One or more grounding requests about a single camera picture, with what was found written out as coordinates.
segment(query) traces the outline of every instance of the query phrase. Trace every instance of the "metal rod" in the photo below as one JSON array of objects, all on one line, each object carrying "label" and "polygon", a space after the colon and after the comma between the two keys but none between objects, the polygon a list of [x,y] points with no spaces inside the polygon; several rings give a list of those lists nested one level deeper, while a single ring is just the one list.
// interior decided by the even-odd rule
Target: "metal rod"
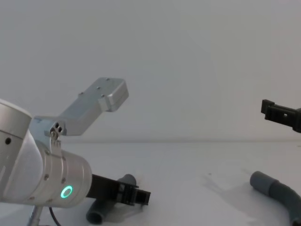
[{"label": "metal rod", "polygon": [[33,207],[32,215],[29,218],[27,226],[39,226],[42,210],[43,210],[42,206],[34,206]]}]

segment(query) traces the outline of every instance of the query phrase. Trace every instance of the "green led ring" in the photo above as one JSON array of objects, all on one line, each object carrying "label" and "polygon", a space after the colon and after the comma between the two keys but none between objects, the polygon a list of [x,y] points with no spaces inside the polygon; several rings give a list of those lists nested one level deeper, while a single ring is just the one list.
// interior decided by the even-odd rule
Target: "green led ring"
[{"label": "green led ring", "polygon": [[61,198],[62,199],[66,199],[68,198],[69,195],[72,194],[73,188],[72,186],[68,185],[67,187],[65,187],[62,192],[61,192]]}]

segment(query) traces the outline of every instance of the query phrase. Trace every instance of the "gray plastic pipe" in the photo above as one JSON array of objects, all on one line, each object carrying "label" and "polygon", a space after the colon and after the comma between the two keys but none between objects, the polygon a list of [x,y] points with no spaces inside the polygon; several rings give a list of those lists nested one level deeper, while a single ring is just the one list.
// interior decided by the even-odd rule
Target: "gray plastic pipe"
[{"label": "gray plastic pipe", "polygon": [[251,175],[250,184],[287,208],[291,226],[301,226],[301,197],[293,189],[259,171]]},{"label": "gray plastic pipe", "polygon": [[[123,178],[118,179],[120,182],[136,185],[136,179],[130,174],[126,174]],[[90,224],[101,225],[108,213],[114,208],[116,202],[95,200],[86,214],[86,219]]]}]

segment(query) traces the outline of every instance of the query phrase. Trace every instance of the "bolt hole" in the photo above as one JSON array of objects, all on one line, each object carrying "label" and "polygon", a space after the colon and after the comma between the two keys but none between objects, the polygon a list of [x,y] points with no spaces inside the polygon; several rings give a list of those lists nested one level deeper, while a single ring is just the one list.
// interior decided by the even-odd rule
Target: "bolt hole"
[{"label": "bolt hole", "polygon": [[9,137],[6,138],[5,143],[6,143],[7,145],[9,145],[9,144],[11,143],[11,139],[10,139]]}]

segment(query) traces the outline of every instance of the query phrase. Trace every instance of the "black cable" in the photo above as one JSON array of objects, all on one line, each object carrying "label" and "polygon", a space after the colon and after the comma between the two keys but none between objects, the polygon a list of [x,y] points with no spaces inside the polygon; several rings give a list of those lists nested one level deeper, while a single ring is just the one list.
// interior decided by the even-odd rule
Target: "black cable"
[{"label": "black cable", "polygon": [[52,207],[49,207],[49,211],[50,211],[50,215],[51,215],[53,221],[55,222],[56,226],[62,226],[62,225],[58,222],[58,220],[56,219],[55,214],[54,214],[54,212],[53,212],[53,210],[52,210]]}]

